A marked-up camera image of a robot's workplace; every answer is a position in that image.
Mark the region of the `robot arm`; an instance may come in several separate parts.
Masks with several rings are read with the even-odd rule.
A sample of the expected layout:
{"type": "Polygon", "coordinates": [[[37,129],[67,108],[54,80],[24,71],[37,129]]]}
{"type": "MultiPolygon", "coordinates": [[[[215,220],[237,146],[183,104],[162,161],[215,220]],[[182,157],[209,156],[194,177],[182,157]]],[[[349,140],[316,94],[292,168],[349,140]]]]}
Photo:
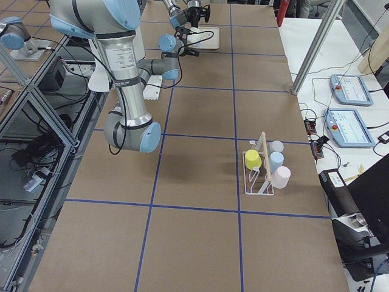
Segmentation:
{"type": "Polygon", "coordinates": [[[211,15],[209,4],[202,6],[200,1],[187,1],[187,8],[182,10],[176,1],[163,1],[163,3],[173,28],[182,27],[186,23],[198,28],[201,18],[204,18],[206,23],[209,22],[211,15]]]}
{"type": "Polygon", "coordinates": [[[165,1],[175,35],[165,34],[158,40],[160,59],[138,60],[133,41],[140,26],[139,1],[51,1],[50,20],[57,31],[79,38],[96,39],[102,46],[104,68],[118,95],[118,104],[109,112],[104,134],[108,144],[119,150],[143,153],[159,145],[161,127],[145,106],[143,90],[151,75],[166,80],[178,77],[179,58],[198,53],[187,46],[190,31],[201,18],[210,17],[210,6],[188,1],[182,10],[175,1],[165,1]]]}

